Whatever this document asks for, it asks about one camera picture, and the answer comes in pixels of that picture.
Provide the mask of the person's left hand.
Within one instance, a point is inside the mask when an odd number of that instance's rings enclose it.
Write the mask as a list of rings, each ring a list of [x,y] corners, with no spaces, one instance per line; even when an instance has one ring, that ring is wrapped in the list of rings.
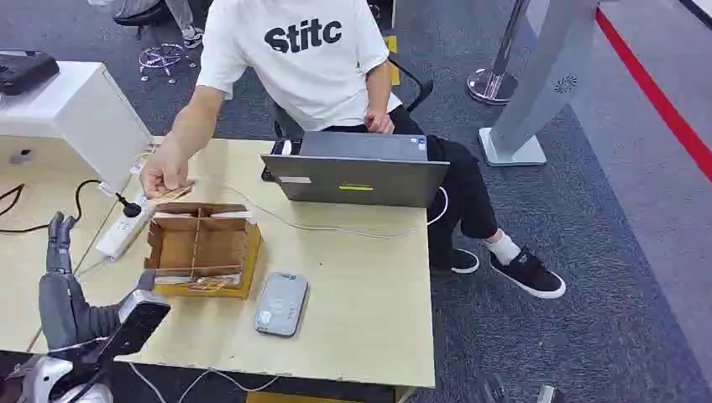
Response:
[[[364,126],[370,133],[393,134],[395,125],[388,113],[369,109],[364,117]]]

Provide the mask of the person's right hand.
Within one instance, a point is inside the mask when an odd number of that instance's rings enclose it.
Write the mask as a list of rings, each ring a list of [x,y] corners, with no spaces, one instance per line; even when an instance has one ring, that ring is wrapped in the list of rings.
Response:
[[[144,194],[148,198],[156,198],[167,191],[190,186],[192,181],[187,178],[189,159],[190,156],[178,143],[164,141],[146,160],[140,172]]]

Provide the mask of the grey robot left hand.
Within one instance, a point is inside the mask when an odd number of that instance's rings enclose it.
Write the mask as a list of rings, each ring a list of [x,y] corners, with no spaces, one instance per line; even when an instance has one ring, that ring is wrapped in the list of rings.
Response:
[[[73,216],[56,212],[48,229],[46,271],[39,281],[39,315],[50,351],[73,348],[113,335],[120,327],[125,296],[110,306],[92,306],[84,296],[71,264]]]

